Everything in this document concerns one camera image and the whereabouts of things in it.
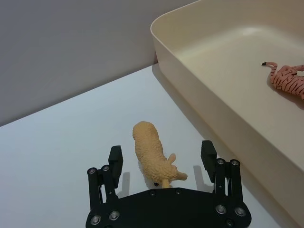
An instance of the plastic toy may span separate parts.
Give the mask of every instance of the plastic toy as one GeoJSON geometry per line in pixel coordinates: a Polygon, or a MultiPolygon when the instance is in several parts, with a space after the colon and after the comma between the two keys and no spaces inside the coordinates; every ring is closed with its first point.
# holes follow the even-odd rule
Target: plastic toy
{"type": "Polygon", "coordinates": [[[163,155],[161,141],[152,123],[139,122],[133,128],[135,153],[142,165],[144,175],[156,183],[162,183],[163,188],[169,188],[170,181],[186,180],[187,174],[179,172],[172,163],[176,159],[173,153],[168,159],[163,155]]]}
{"type": "Polygon", "coordinates": [[[276,73],[277,63],[264,62],[262,66],[272,65],[270,71],[270,83],[274,88],[283,90],[287,93],[300,96],[304,100],[304,77],[297,76],[298,71],[304,71],[304,65],[283,66],[276,73]]]}

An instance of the table surface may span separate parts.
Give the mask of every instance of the table surface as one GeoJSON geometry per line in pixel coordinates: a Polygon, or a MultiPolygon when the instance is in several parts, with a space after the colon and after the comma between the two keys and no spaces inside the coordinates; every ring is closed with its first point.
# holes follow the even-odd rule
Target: table surface
{"type": "MultiPolygon", "coordinates": [[[[83,228],[89,213],[86,171],[107,164],[113,145],[121,145],[124,159],[118,196],[153,188],[134,152],[132,129],[143,120],[155,125],[164,154],[176,153],[174,164],[188,174],[171,185],[212,191],[200,159],[204,138],[151,66],[0,128],[0,227],[83,228]]],[[[251,228],[296,227],[267,193],[256,190],[258,184],[246,177],[244,182],[251,228]]]]}

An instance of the toy tiger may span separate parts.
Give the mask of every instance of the toy tiger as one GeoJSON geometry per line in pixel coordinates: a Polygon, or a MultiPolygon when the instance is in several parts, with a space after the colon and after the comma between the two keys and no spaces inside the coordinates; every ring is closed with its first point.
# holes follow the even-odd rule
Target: toy tiger
{"type": "Polygon", "coordinates": [[[304,65],[283,66],[276,73],[277,64],[273,62],[262,63],[262,66],[272,65],[270,71],[270,83],[274,88],[287,93],[300,96],[304,100],[304,77],[297,76],[298,71],[304,71],[304,65]]]}

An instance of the toy sheep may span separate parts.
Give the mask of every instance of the toy sheep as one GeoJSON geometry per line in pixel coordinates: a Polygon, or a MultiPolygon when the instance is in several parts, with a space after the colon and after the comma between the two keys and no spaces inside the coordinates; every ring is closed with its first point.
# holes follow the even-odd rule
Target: toy sheep
{"type": "Polygon", "coordinates": [[[186,180],[187,174],[178,172],[175,154],[168,159],[163,155],[162,144],[152,123],[141,121],[133,128],[135,153],[142,165],[144,175],[156,183],[162,183],[163,188],[169,188],[173,180],[186,180]]]}

